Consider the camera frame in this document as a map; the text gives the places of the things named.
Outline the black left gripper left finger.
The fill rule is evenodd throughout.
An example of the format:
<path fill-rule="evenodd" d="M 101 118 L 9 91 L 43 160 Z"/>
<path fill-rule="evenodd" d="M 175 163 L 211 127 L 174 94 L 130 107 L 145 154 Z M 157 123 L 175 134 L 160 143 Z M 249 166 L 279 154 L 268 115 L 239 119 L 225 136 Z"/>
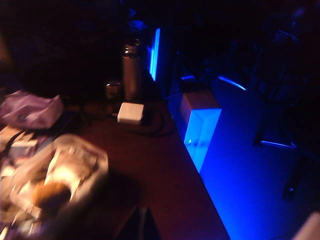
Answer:
<path fill-rule="evenodd" d="M 147 208 L 137 207 L 116 236 L 116 240 L 144 240 Z"/>

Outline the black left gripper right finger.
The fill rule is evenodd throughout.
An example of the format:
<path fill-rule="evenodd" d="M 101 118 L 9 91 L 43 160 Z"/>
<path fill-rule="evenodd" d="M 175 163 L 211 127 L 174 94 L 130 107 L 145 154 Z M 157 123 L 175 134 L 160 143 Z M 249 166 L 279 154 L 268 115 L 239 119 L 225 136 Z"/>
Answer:
<path fill-rule="evenodd" d="M 145 212 L 145 239 L 146 240 L 161 239 L 161 236 L 159 234 L 152 212 L 149 208 L 147 208 Z"/>

